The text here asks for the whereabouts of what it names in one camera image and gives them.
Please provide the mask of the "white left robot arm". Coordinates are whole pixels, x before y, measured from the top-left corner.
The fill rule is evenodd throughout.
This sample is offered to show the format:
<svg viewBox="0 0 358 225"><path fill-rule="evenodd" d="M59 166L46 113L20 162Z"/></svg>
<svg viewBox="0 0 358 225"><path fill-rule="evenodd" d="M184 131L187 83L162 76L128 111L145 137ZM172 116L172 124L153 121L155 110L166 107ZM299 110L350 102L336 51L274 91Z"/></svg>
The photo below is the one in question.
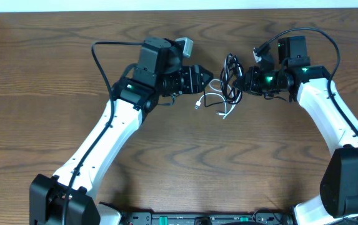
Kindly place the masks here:
<svg viewBox="0 0 358 225"><path fill-rule="evenodd" d="M137 63L128 65L110 84L109 100L93 130L56 172L38 174L29 187L30 224L119 224L122 214L95 199L117 154L159 105L159 98L177 98L205 90L213 74L200 65L185 66L193 40L147 37L138 45Z"/></svg>

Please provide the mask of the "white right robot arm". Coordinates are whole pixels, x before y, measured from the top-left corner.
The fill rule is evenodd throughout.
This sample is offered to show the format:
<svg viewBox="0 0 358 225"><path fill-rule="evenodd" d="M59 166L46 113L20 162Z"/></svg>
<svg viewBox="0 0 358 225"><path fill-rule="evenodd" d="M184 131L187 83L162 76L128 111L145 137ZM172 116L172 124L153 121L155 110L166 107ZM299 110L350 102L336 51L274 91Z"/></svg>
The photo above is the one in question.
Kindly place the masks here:
<svg viewBox="0 0 358 225"><path fill-rule="evenodd" d="M319 195L293 208L294 224L358 223L358 120L337 92L324 66L311 65L304 36L278 40L280 69L269 43L254 50L256 66L239 75L234 87L274 99L287 91L315 122L331 154Z"/></svg>

